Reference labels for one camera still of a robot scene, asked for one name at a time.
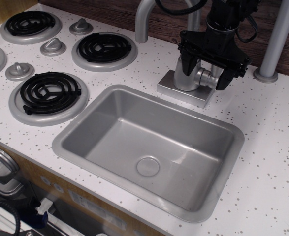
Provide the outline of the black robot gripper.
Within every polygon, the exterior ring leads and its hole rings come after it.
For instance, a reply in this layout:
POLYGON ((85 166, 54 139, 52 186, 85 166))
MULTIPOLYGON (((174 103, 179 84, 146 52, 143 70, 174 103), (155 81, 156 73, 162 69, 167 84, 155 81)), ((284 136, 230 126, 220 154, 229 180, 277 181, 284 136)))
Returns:
POLYGON ((236 45, 234 36, 234 31, 218 32, 215 29, 180 32, 178 49, 183 73, 189 76, 200 59, 224 69, 216 90, 225 90, 234 77, 243 77, 252 60, 236 45))

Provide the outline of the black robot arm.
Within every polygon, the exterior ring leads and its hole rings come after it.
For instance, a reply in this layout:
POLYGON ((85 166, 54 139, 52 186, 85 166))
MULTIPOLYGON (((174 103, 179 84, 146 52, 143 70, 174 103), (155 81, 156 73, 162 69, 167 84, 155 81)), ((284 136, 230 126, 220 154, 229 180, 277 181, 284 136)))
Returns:
POLYGON ((183 73, 189 76, 197 61, 204 60, 223 69, 216 90, 224 90, 233 78, 243 77, 251 58, 235 43, 238 27, 247 19, 254 30, 257 24, 251 17, 257 11, 257 0, 214 0, 206 18, 206 31, 182 31, 179 50, 183 73))

